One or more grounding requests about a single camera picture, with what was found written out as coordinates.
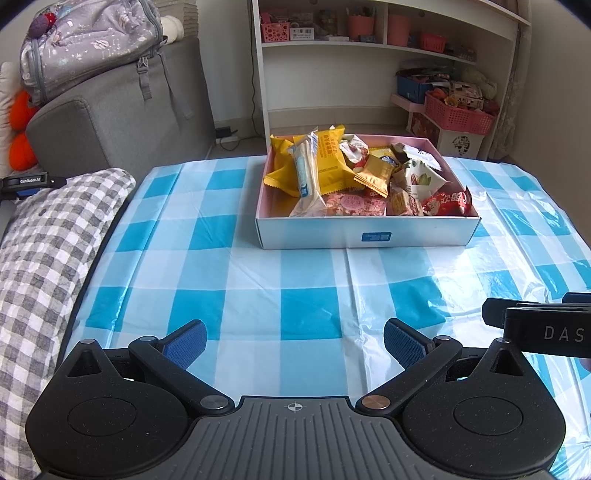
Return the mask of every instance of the wall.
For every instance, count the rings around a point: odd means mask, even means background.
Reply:
[[[18,61],[22,39],[35,13],[53,3],[37,0],[0,31],[0,63]],[[252,111],[247,0],[197,0],[203,70],[213,119],[249,118]]]
[[[591,30],[556,0],[532,0],[532,48],[511,157],[535,175],[591,245]]]

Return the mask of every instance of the blue storage bin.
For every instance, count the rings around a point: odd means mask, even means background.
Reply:
[[[433,90],[430,83],[418,83],[396,75],[398,94],[414,103],[425,103],[425,93]]]

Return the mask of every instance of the tablecloth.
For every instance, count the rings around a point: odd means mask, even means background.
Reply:
[[[401,371],[384,323],[488,346],[489,296],[556,302],[591,291],[591,251],[538,181],[516,166],[448,158],[482,216],[466,247],[266,251],[254,214],[264,157],[156,168],[116,228],[77,315],[71,348],[124,347],[191,319],[207,326],[189,371],[242,395],[349,395]],[[528,354],[567,434],[552,470],[591,475],[591,378],[576,359]]]

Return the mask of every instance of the orange plush toy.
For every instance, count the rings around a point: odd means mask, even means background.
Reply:
[[[17,95],[14,105],[10,110],[10,126],[14,131],[19,133],[17,133],[17,136],[12,141],[8,159],[10,166],[14,170],[19,171],[28,170],[37,164],[35,153],[25,135],[25,129],[28,123],[39,110],[38,107],[29,106],[30,99],[31,96],[23,90]]]

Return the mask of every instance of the red basket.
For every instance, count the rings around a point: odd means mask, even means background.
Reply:
[[[421,32],[419,42],[423,50],[443,53],[445,50],[446,38],[440,37],[439,35],[433,35],[432,33]]]
[[[290,23],[263,23],[262,39],[263,42],[269,43],[273,41],[289,41],[290,40]]]
[[[425,95],[425,114],[444,130],[476,135],[487,135],[496,118],[488,113],[446,105],[431,92]]]

